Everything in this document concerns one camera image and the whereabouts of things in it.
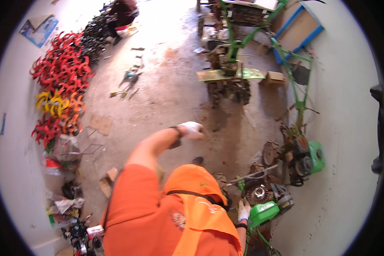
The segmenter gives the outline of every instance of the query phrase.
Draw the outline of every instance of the pile of tiller blades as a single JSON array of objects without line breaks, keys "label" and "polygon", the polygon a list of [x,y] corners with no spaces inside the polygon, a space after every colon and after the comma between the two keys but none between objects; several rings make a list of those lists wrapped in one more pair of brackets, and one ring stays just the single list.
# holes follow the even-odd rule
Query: pile of tiller blades
[{"label": "pile of tiller blades", "polygon": [[42,92],[36,96],[36,108],[45,114],[31,136],[37,133],[36,141],[43,140],[47,148],[61,132],[78,133],[82,130],[79,116],[85,111],[81,101],[88,87],[91,74],[89,59],[82,56],[81,33],[57,35],[52,49],[40,56],[33,64],[30,74],[37,79]]}]

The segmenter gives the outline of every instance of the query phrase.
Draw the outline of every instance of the gloved hand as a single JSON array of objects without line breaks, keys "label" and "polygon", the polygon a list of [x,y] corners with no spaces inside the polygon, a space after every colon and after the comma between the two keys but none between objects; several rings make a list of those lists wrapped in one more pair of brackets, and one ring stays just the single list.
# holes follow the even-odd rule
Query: gloved hand
[{"label": "gloved hand", "polygon": [[250,215],[250,204],[245,199],[241,199],[239,201],[239,205],[237,207],[237,220],[240,222],[242,220],[248,220]]},{"label": "gloved hand", "polygon": [[204,130],[204,126],[197,123],[197,122],[185,122],[178,126],[184,126],[185,127],[185,134],[183,134],[185,137],[190,139],[202,139],[204,137],[204,134],[202,133]]}]

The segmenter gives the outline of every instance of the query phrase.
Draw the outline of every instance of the black shoe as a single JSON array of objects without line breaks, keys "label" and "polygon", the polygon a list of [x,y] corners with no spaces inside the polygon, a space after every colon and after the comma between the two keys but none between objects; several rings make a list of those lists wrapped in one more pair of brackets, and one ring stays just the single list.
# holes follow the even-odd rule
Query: black shoe
[{"label": "black shoe", "polygon": [[196,166],[202,166],[202,163],[204,162],[204,158],[202,156],[198,156],[198,157],[195,157],[193,160],[192,160],[192,164],[196,165]]},{"label": "black shoe", "polygon": [[115,42],[113,43],[113,46],[114,45],[116,45],[119,41],[121,41],[121,39],[122,39],[122,37],[117,37],[116,39],[115,39]]}]

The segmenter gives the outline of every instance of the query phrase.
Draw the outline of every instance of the white wall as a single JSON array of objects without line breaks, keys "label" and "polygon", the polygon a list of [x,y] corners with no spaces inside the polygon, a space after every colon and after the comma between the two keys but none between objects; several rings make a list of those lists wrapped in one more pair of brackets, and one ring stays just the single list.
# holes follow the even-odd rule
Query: white wall
[{"label": "white wall", "polygon": [[54,14],[61,30],[76,32],[99,14],[103,2],[60,0],[52,5],[49,0],[36,1],[11,36],[0,63],[0,129],[6,113],[0,136],[0,192],[16,228],[37,255],[53,255],[67,246],[45,214],[45,193],[59,191],[62,180],[42,174],[43,147],[30,137],[39,117],[34,109],[39,86],[29,69],[43,52],[18,31],[27,18]]},{"label": "white wall", "polygon": [[[295,206],[276,220],[271,241],[283,255],[344,253],[363,225],[378,179],[371,171],[378,156],[378,103],[369,93],[378,83],[374,60],[346,6],[325,2],[306,5],[325,28],[311,42],[310,98],[321,115],[307,126],[307,138],[322,144],[326,167],[303,187],[289,188]],[[293,102],[292,90],[288,96]]]}]

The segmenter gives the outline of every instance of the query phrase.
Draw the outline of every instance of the green metal frame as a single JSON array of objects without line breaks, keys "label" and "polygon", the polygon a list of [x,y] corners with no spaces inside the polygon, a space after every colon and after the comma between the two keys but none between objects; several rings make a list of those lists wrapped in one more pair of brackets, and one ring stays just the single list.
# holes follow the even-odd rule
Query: green metal frame
[{"label": "green metal frame", "polygon": [[296,100],[295,107],[296,107],[296,109],[298,111],[297,120],[296,120],[296,128],[301,133],[301,128],[303,126],[304,110],[309,109],[308,107],[306,107],[306,103],[307,103],[307,95],[309,93],[310,79],[309,79],[309,81],[307,83],[306,91],[305,91],[303,100],[299,100],[299,97],[298,97],[298,94],[297,94],[297,90],[296,90],[296,86],[294,85],[294,78],[293,78],[293,75],[292,75],[292,71],[290,70],[289,65],[287,64],[287,61],[286,61],[286,58],[285,58],[284,54],[285,53],[286,54],[290,54],[290,55],[292,55],[295,58],[307,61],[309,63],[310,74],[312,72],[313,58],[312,58],[312,56],[307,51],[306,51],[306,53],[307,53],[308,58],[305,58],[305,57],[300,56],[298,54],[295,54],[295,53],[293,53],[291,51],[287,51],[285,49],[282,49],[280,47],[279,43],[277,42],[277,40],[275,38],[273,38],[273,37],[271,38],[271,41],[272,41],[272,44],[273,44],[272,45],[273,48],[277,50],[277,52],[279,54],[279,57],[283,60],[283,66],[285,67],[286,72],[289,75],[289,80],[290,80],[290,83],[291,83],[293,91],[294,91],[294,98]]},{"label": "green metal frame", "polygon": [[[252,237],[253,238],[253,234],[255,233],[255,230],[256,230],[256,233],[259,235],[259,237],[261,238],[261,240],[267,245],[269,246],[269,248],[271,249],[274,249],[273,246],[271,246],[271,244],[266,240],[266,238],[262,235],[262,233],[259,231],[259,229],[256,227],[256,228],[250,228],[248,229],[248,231],[246,232],[246,246],[245,246],[245,249],[244,249],[244,253],[243,255],[246,256],[247,255],[247,251],[248,251],[248,246],[249,246],[249,240],[250,238]],[[281,256],[281,254],[275,249],[275,253],[277,256]]]},{"label": "green metal frame", "polygon": [[[285,7],[285,5],[289,2],[289,0],[279,0],[278,7],[276,10],[272,13],[269,13],[269,17],[267,17],[267,22],[270,22],[273,17]],[[228,53],[228,62],[230,63],[236,63],[236,56],[237,52],[241,48],[245,48],[245,46],[253,39],[253,37],[256,35],[256,33],[261,30],[264,27],[257,27],[255,30],[253,30],[250,34],[248,34],[242,41],[240,40],[234,40],[233,38],[233,32],[232,32],[232,24],[230,23],[230,19],[228,18],[228,8],[226,7],[226,4],[219,0],[221,11],[223,18],[226,20],[226,24],[228,25],[229,30],[229,41],[230,41],[230,51]]]}]

